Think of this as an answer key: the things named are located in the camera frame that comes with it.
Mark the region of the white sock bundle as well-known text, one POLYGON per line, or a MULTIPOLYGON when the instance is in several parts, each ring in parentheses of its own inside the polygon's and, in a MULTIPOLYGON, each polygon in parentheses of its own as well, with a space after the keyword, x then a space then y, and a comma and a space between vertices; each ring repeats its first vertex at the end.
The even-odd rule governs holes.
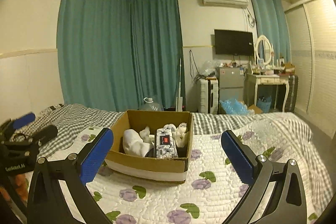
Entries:
POLYGON ((146 143, 133 129, 125 130, 122 139, 123 150, 127 155, 145 157, 152 149, 151 143, 146 143))

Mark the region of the cream fluffy soft item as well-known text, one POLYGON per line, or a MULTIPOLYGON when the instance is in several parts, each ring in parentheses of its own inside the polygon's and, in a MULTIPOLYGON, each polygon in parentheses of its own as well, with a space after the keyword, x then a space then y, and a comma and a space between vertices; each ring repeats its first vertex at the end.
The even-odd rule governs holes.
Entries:
POLYGON ((176 146, 178 148, 183 148, 188 143, 188 137, 187 123, 181 123, 174 133, 176 146))

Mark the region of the patterned tissue pack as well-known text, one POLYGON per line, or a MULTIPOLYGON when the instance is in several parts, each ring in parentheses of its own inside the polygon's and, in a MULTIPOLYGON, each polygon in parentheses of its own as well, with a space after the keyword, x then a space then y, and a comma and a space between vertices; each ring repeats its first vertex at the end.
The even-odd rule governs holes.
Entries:
POLYGON ((159 128, 155 133, 156 158, 177 158, 178 151, 170 128, 159 128))

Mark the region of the grey checked bedsheet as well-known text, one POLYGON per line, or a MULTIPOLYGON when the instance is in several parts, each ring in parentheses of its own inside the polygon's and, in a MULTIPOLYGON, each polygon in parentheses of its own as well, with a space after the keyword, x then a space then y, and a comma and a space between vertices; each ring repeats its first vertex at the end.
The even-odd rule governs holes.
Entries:
MULTIPOLYGON (((257 115, 213 115, 201 113, 162 113, 163 125, 179 126, 186 123, 194 135, 218 136, 232 130, 243 143, 266 152, 275 161, 286 157, 310 158, 315 153, 313 133, 302 119, 292 113, 257 115)), ((112 127, 122 116, 121 112, 98 110, 80 104, 51 106, 42 111, 36 120, 15 132, 14 139, 23 140, 47 125, 58 128, 58 136, 41 150, 41 155, 51 156, 68 148, 78 134, 89 127, 112 127)))

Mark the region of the white floral quilt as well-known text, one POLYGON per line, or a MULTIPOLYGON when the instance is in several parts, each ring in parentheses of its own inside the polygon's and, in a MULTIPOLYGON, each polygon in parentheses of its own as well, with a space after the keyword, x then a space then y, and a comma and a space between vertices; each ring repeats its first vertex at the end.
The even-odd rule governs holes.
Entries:
MULTIPOLYGON (((248 189, 221 146, 229 124, 205 127, 194 136, 183 184, 134 178, 103 166, 87 184, 112 223, 222 223, 248 189)), ((257 155, 276 162, 295 159, 306 196, 306 223, 314 223, 334 194, 312 131, 295 117, 259 116, 234 130, 257 155)))

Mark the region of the blue basket under table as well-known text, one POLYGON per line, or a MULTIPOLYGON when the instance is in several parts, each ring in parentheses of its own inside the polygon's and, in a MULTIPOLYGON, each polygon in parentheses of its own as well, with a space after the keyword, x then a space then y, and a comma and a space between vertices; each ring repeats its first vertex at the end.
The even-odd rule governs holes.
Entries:
POLYGON ((257 99, 257 104, 256 106, 262 110, 263 113, 268 113, 270 110, 270 106, 272 103, 272 97, 268 96, 268 97, 259 97, 257 99))

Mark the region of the box of blue bottles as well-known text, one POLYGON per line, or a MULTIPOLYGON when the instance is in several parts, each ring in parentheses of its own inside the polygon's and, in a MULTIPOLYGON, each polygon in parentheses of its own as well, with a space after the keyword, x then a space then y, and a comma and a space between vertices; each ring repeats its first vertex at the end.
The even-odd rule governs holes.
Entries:
POLYGON ((255 115, 262 114, 263 111, 255 105, 247 107, 244 101, 238 101, 237 99, 232 98, 225 101, 219 101, 218 113, 227 115, 255 115))

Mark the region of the clear water jug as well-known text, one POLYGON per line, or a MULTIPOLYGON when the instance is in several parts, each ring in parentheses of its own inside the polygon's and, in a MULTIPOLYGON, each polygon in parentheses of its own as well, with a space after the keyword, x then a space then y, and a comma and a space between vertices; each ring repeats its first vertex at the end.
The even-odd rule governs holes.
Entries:
POLYGON ((163 111, 163 106, 156 102, 153 98, 151 97, 145 97, 143 99, 143 105, 139 107, 139 110, 144 110, 144 111, 163 111))

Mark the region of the teal curtain large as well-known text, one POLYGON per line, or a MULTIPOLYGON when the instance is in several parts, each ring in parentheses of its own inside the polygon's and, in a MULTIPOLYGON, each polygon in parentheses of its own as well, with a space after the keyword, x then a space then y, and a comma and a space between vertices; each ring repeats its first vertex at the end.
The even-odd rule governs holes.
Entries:
POLYGON ((153 97, 175 105, 178 0, 61 0, 57 49, 67 104, 124 111, 153 97))

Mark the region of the white suitcase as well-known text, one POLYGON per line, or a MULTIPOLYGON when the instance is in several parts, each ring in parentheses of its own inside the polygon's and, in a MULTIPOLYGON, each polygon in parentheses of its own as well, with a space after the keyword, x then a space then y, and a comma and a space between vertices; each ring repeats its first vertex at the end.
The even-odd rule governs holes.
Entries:
POLYGON ((198 112, 217 114, 219 102, 219 86, 216 77, 199 79, 197 82, 198 112))

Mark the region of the white dressing table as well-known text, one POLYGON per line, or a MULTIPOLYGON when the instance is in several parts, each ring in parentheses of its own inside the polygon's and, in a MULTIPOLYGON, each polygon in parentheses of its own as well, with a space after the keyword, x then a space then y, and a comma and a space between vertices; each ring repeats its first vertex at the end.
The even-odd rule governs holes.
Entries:
POLYGON ((259 97, 272 97, 269 111, 294 112, 299 78, 296 75, 245 76, 244 99, 247 106, 257 104, 259 97))

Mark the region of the grey mini fridge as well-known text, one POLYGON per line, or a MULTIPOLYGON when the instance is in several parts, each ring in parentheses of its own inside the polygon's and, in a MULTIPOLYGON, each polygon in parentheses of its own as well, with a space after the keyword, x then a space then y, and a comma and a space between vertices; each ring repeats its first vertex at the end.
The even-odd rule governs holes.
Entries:
POLYGON ((244 72, 240 68, 218 67, 219 99, 243 101, 244 72))

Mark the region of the white standing mop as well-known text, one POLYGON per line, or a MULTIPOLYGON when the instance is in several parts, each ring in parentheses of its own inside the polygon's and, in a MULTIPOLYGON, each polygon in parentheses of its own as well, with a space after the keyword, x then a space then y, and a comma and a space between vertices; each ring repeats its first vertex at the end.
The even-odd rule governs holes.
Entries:
POLYGON ((176 97, 175 111, 183 112, 183 96, 182 96, 182 58, 179 59, 179 75, 178 75, 178 91, 176 97))

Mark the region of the clear plastic bag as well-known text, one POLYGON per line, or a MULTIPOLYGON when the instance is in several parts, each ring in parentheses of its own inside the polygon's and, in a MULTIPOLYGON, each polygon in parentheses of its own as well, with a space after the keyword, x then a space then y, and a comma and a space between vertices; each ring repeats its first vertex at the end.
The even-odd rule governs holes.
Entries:
POLYGON ((205 77, 209 77, 210 75, 215 75, 219 63, 220 63, 219 60, 206 61, 203 64, 199 74, 205 77))

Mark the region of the white louvred wardrobe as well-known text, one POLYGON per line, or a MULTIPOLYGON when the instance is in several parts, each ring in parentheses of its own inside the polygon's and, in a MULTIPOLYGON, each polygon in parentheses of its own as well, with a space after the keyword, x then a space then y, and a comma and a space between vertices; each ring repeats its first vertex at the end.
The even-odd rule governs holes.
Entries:
POLYGON ((295 111, 335 136, 335 3, 300 0, 285 11, 291 63, 298 76, 295 111))

